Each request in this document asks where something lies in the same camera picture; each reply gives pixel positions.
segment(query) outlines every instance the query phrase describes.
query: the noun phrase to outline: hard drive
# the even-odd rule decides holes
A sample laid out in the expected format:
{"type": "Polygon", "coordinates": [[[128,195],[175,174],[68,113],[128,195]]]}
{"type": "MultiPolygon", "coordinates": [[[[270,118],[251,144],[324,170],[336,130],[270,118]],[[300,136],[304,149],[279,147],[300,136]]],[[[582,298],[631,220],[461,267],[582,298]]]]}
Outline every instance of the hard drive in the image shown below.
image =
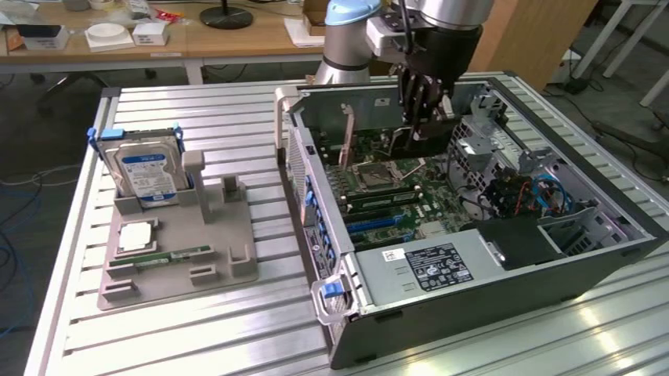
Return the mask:
{"type": "Polygon", "coordinates": [[[89,144],[99,152],[120,197],[137,197],[143,208],[177,204],[176,191],[189,188],[180,164],[183,146],[177,127],[124,131],[105,129],[89,144]]]}

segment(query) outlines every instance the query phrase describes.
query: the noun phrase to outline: cardboard box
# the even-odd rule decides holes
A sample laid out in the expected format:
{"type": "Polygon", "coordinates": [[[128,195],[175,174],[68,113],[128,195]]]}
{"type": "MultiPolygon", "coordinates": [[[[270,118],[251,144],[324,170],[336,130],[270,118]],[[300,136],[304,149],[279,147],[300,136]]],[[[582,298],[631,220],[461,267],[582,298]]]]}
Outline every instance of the cardboard box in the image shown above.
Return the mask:
{"type": "Polygon", "coordinates": [[[140,23],[132,31],[135,45],[165,45],[169,35],[167,25],[160,23],[140,23]]]}
{"type": "Polygon", "coordinates": [[[307,32],[311,36],[324,35],[324,15],[327,13],[327,3],[330,0],[304,0],[302,12],[307,32]]]}

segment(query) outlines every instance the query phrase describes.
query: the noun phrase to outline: white container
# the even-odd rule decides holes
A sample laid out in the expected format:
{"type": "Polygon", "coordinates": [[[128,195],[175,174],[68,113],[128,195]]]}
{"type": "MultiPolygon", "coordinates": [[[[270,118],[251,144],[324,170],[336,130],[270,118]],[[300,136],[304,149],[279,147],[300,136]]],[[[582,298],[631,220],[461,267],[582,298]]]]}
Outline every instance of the white container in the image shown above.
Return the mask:
{"type": "Polygon", "coordinates": [[[167,25],[161,22],[140,23],[132,31],[135,45],[165,45],[168,38],[167,25]]]}
{"type": "Polygon", "coordinates": [[[128,30],[115,23],[99,23],[88,28],[85,40],[91,52],[112,51],[115,49],[129,49],[135,47],[135,42],[128,30]]]}
{"type": "Polygon", "coordinates": [[[19,34],[31,51],[65,49],[69,33],[64,25],[21,25],[19,34]]]}
{"type": "Polygon", "coordinates": [[[91,8],[95,10],[107,10],[113,7],[113,0],[88,0],[91,8]]]}

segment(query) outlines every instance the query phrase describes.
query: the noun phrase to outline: side panel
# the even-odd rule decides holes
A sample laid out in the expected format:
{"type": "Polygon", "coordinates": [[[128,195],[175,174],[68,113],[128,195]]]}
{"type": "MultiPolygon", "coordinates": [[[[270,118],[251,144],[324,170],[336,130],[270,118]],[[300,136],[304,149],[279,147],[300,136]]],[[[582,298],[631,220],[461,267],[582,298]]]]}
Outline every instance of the side panel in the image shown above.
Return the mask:
{"type": "MultiPolygon", "coordinates": [[[[654,249],[655,242],[646,244],[654,249]]],[[[346,325],[331,367],[366,363],[583,294],[646,250],[618,250],[366,316],[346,325]]]]}

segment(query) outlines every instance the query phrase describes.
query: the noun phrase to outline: blue hard drive label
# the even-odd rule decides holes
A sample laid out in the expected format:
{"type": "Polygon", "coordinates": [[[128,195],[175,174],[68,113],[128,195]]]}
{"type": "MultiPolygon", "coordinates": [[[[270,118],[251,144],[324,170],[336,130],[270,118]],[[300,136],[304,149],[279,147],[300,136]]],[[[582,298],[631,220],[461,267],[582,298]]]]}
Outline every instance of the blue hard drive label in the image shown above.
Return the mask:
{"type": "Polygon", "coordinates": [[[175,181],[165,171],[164,154],[124,157],[121,162],[128,182],[140,200],[157,203],[176,195],[175,181]]]}

